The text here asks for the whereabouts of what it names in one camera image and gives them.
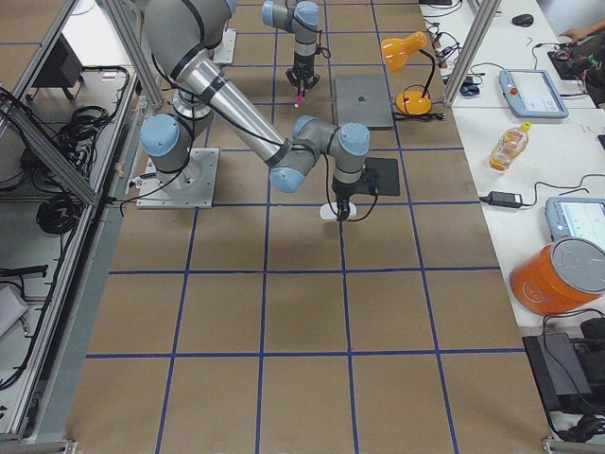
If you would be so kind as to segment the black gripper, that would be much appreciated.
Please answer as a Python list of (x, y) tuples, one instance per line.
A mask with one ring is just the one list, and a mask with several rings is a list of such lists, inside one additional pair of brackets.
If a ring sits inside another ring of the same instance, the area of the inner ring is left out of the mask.
[(293, 66), (285, 71), (285, 75), (298, 91), (311, 90), (320, 81), (320, 75), (314, 72), (313, 67)]
[(336, 195), (337, 213), (350, 213), (350, 197), (354, 194), (373, 195), (372, 205), (376, 204), (379, 195), (379, 174), (375, 169), (366, 166), (354, 173), (336, 167), (332, 189)]

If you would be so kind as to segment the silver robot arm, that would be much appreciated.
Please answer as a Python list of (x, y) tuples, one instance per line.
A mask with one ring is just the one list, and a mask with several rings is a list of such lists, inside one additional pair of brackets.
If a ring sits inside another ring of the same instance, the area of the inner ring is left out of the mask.
[(313, 1), (265, 1), (262, 21), (294, 36), (292, 67), (285, 71), (298, 96), (314, 88), (320, 81), (315, 73), (315, 57), (319, 54), (320, 12)]
[(353, 221), (350, 198), (364, 183), (370, 132), (360, 123), (336, 126), (310, 115), (300, 116), (292, 139), (284, 138), (211, 60), (234, 1), (151, 1), (143, 30), (153, 57), (167, 79), (220, 115), (268, 166), (271, 184), (294, 193), (319, 158), (334, 161), (329, 189), (336, 196), (323, 207), (323, 217)]

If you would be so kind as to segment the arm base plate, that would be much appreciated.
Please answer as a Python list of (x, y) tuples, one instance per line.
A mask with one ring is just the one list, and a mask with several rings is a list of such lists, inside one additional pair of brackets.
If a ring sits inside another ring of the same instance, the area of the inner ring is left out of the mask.
[(213, 49), (211, 60), (218, 66), (233, 64), (237, 31), (227, 28), (223, 31), (222, 41)]
[(211, 208), (216, 185), (219, 148), (192, 148), (189, 163), (172, 181), (173, 175), (158, 172), (155, 162), (147, 158), (147, 171), (154, 176), (140, 185), (141, 209)]

